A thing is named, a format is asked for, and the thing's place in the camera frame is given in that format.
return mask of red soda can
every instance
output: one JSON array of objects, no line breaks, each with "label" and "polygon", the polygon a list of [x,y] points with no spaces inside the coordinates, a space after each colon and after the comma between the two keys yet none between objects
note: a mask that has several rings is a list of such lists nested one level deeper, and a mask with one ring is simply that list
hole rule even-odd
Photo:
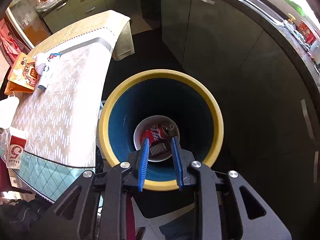
[{"label": "red soda can", "polygon": [[157,123],[152,125],[140,137],[140,145],[142,144],[143,138],[149,139],[150,146],[156,141],[163,141],[173,136],[176,136],[176,129],[173,124],[167,122]]}]

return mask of towel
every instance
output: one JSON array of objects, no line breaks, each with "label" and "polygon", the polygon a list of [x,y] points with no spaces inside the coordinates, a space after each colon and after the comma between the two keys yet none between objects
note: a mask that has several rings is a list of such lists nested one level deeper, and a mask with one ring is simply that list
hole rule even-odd
[{"label": "towel", "polygon": [[58,44],[83,33],[100,28],[108,28],[118,37],[112,57],[114,60],[121,60],[134,53],[129,20],[129,17],[112,10],[92,15],[51,35],[33,48],[28,55],[34,57],[39,52],[46,52]]}]

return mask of yellow bucket rim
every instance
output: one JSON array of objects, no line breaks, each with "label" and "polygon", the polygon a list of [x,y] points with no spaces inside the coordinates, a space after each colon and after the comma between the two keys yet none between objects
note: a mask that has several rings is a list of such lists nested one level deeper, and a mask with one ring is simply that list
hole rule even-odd
[{"label": "yellow bucket rim", "polygon": [[[108,97],[103,106],[99,120],[99,140],[101,150],[108,163],[111,167],[119,164],[119,161],[111,148],[108,135],[109,118],[115,103],[125,91],[135,84],[153,78],[169,78],[183,82],[196,90],[207,103],[212,115],[214,128],[212,144],[206,158],[203,160],[203,163],[211,167],[220,153],[224,133],[223,119],[218,103],[209,90],[198,80],[188,76],[187,74],[168,69],[148,70],[131,76],[118,85]],[[156,191],[168,191],[178,189],[178,186],[175,179],[169,181],[153,181],[146,179],[143,188]]]}]

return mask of blue bucket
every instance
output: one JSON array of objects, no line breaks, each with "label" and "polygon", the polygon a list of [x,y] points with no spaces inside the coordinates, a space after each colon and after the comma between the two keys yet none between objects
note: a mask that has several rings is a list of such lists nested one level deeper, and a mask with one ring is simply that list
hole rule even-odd
[{"label": "blue bucket", "polygon": [[[172,119],[180,131],[180,145],[196,160],[212,166],[223,138],[223,121],[217,102],[197,80],[180,72],[151,70],[121,83],[105,103],[99,137],[111,166],[127,160],[135,151],[137,125],[153,115]],[[172,158],[148,163],[145,188],[176,189]]]}]

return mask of plastic bag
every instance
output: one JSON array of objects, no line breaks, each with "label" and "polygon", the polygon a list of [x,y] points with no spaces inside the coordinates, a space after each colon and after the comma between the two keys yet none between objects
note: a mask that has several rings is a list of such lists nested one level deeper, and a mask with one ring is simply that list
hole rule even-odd
[{"label": "plastic bag", "polygon": [[45,12],[61,1],[62,0],[47,0],[44,2],[40,2],[35,6],[35,9],[37,12]]},{"label": "plastic bag", "polygon": [[6,147],[7,140],[8,140],[8,131],[9,131],[9,128],[8,129],[0,128],[0,150],[4,151]]}]

